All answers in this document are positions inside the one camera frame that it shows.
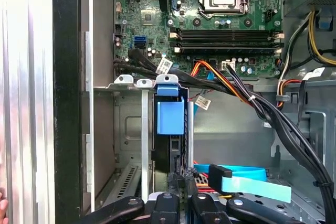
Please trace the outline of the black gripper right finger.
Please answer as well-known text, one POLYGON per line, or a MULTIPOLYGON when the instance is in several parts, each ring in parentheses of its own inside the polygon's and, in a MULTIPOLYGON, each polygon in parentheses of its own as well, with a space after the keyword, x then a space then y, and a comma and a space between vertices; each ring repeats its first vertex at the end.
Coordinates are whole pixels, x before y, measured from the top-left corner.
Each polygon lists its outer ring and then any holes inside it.
POLYGON ((259 167, 189 167, 185 174, 190 223, 300 223, 299 219, 266 207, 240 194, 291 201, 291 188, 266 181, 259 167), (220 205, 206 191, 197 188, 195 177, 205 174, 211 190, 226 197, 220 205))

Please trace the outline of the person's bare hand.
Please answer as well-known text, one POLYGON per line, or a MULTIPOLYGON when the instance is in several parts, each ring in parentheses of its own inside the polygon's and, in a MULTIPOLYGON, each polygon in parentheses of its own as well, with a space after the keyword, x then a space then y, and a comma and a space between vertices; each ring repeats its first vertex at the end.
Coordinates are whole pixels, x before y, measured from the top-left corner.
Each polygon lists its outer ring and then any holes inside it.
POLYGON ((3 197, 3 194, 0 193, 0 224, 8 224, 9 218, 7 217, 8 209, 8 200, 3 197))

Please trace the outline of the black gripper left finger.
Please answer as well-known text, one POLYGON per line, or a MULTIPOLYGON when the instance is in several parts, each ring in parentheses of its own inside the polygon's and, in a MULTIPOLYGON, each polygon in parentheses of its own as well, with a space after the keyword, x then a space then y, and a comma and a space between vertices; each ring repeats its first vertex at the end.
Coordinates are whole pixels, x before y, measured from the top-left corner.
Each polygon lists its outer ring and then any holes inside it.
POLYGON ((82 217, 79 223, 179 223, 180 184, 183 177, 169 173, 167 191, 149 195, 145 202, 127 196, 82 217))

